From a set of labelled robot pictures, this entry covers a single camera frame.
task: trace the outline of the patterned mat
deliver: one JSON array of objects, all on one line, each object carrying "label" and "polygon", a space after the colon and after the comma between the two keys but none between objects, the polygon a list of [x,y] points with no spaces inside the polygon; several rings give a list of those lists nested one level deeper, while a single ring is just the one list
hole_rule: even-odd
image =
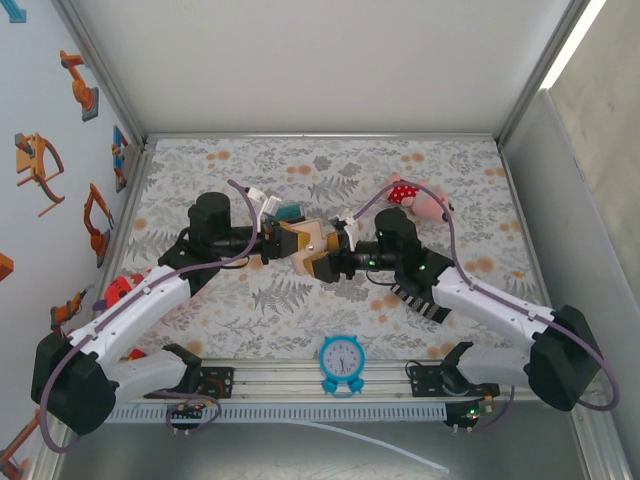
[{"label": "patterned mat", "polygon": [[[233,178],[299,203],[307,218],[356,211],[393,172],[441,186],[455,208],[458,252],[465,268],[520,298],[539,302],[505,172],[493,142],[222,139],[161,140],[146,179],[123,261],[124,274],[155,265],[188,225],[201,193],[229,195],[232,224],[249,225]],[[378,202],[359,226],[373,239]],[[422,241],[449,254],[445,224],[411,217]],[[388,281],[390,273],[372,274]],[[411,312],[388,287],[352,281],[322,284],[295,275],[288,260],[218,274],[194,298],[142,337],[151,353],[177,342],[206,358],[311,359],[326,335],[357,335],[370,359],[442,358],[459,341],[506,346],[472,319],[451,313],[442,325]]]}]

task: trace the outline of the white cable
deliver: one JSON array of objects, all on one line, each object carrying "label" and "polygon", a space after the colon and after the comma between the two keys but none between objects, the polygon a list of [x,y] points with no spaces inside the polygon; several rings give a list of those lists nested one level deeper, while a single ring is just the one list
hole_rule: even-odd
[{"label": "white cable", "polygon": [[442,465],[438,465],[437,463],[434,463],[434,462],[432,462],[430,460],[427,460],[426,458],[419,457],[418,455],[415,455],[415,454],[413,454],[411,452],[403,450],[400,447],[396,447],[395,445],[391,445],[390,443],[386,443],[386,442],[383,442],[382,440],[377,440],[375,438],[367,437],[365,435],[360,435],[359,433],[350,432],[349,430],[344,430],[342,428],[334,427],[332,425],[325,425],[324,423],[305,422],[305,421],[300,421],[300,420],[283,420],[281,423],[289,423],[289,424],[293,424],[293,425],[301,425],[303,427],[320,428],[322,430],[329,430],[330,432],[340,433],[340,434],[346,435],[348,437],[357,438],[358,440],[362,440],[364,442],[369,442],[369,443],[372,443],[374,445],[378,445],[379,447],[386,448],[388,450],[392,450],[392,451],[394,451],[396,453],[399,453],[400,455],[404,455],[405,457],[411,458],[411,459],[415,460],[416,462],[420,462],[423,465],[426,465],[428,467],[435,468],[435,469],[440,470],[442,472],[445,472],[447,474],[449,473],[449,469],[447,467],[443,467]]}]

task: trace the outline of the pink plush toy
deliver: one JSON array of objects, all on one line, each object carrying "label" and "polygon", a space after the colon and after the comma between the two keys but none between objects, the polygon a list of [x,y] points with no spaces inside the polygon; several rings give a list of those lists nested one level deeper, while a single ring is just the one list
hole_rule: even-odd
[{"label": "pink plush toy", "polygon": [[[387,182],[387,185],[391,185],[396,182],[405,181],[400,174],[394,173],[391,175],[391,179]],[[418,182],[419,185],[426,186],[427,180]],[[436,195],[440,196],[440,200],[448,206],[449,212],[453,212],[453,206],[449,203],[447,195],[442,191],[440,187],[433,187],[430,190]],[[431,198],[427,193],[422,190],[418,190],[415,187],[400,186],[396,187],[389,193],[387,197],[392,203],[397,203],[405,208],[408,208],[411,213],[428,220],[435,220],[440,222],[446,222],[446,214],[442,211],[442,208],[438,203]]]}]

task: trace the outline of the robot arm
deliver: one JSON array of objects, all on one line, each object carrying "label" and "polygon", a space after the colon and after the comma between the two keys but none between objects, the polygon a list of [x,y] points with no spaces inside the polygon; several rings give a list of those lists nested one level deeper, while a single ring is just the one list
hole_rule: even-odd
[{"label": "robot arm", "polygon": [[[514,344],[509,349],[458,344],[441,365],[443,385],[452,394],[464,393],[471,385],[499,383],[529,387],[560,410],[574,407],[599,365],[573,340],[538,318],[569,330],[597,352],[580,311],[534,305],[461,272],[451,259],[422,246],[415,225],[399,208],[378,213],[375,226],[376,241],[360,241],[354,249],[346,234],[338,232],[326,252],[305,260],[309,274],[331,283],[342,274],[351,279],[358,270],[393,271],[391,291],[418,314],[442,323],[455,310]],[[462,273],[470,278],[470,285]]]},{"label": "robot arm", "polygon": [[[149,357],[120,361],[149,327],[220,271],[192,267],[236,256],[249,245],[252,228],[231,227],[229,199],[221,193],[201,195],[189,218],[190,226],[126,297],[69,338],[51,334],[38,345],[31,390],[37,403],[62,359],[77,349],[53,383],[47,403],[47,411],[76,433],[98,428],[117,403],[159,389],[193,393],[200,385],[200,358],[176,344]],[[309,234],[267,219],[249,254],[260,254],[268,263],[297,252],[308,241]]]}]

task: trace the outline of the white panel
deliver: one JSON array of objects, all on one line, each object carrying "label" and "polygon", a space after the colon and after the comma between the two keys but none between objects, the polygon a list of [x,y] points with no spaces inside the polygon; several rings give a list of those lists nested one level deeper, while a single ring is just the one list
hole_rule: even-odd
[{"label": "white panel", "polygon": [[[100,190],[116,226],[127,194],[126,189],[115,191],[111,142],[113,126],[119,122],[113,109],[100,91],[98,116],[82,121],[71,75],[60,64],[60,50],[75,54],[77,47],[51,2],[18,3],[27,10],[26,23],[10,24],[0,9],[0,253],[11,258],[15,268],[0,282],[0,448],[33,418],[33,362],[38,342],[50,333],[50,308],[97,284],[102,273],[82,220],[89,182]],[[80,66],[78,71],[88,86],[96,86],[89,69]],[[51,202],[33,181],[16,185],[28,176],[16,173],[18,132],[40,133],[64,164],[64,173],[51,180],[50,187],[65,200],[41,218],[38,213]],[[53,173],[49,153],[44,162],[47,173]],[[97,206],[91,219],[100,231],[108,229]],[[94,293],[87,294],[82,312],[66,330],[88,317]]]},{"label": "white panel", "polygon": [[149,132],[502,127],[569,0],[76,0]]}]

